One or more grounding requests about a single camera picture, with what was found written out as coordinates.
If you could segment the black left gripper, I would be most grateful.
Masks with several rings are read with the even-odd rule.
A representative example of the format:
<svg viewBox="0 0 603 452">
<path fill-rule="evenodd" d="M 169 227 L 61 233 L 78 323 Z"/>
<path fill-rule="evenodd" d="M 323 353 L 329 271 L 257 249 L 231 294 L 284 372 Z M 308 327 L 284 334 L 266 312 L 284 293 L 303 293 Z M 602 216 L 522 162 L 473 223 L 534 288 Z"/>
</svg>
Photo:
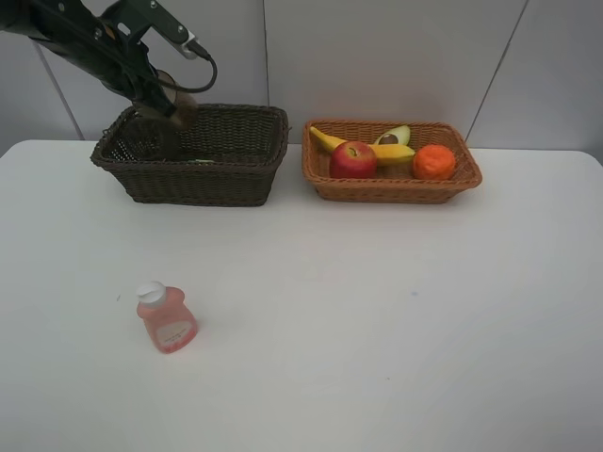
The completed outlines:
<svg viewBox="0 0 603 452">
<path fill-rule="evenodd" d="M 157 84 L 144 44 L 124 46 L 119 31 L 93 27 L 81 44 L 79 67 L 116 94 L 127 99 L 142 116 L 171 116 L 177 92 Z"/>
</svg>

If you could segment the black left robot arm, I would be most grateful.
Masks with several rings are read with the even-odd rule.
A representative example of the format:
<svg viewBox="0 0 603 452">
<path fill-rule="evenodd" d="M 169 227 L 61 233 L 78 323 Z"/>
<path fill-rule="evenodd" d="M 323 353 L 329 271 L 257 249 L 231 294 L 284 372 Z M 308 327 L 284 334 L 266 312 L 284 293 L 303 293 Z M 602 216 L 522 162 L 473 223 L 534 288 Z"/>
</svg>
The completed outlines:
<svg viewBox="0 0 603 452">
<path fill-rule="evenodd" d="M 169 118 L 176 112 L 175 95 L 158 82 L 143 33 L 118 28 L 113 13 L 121 5 L 118 1 L 95 16 L 80 1 L 3 1 L 1 29 L 37 42 L 143 114 Z"/>
</svg>

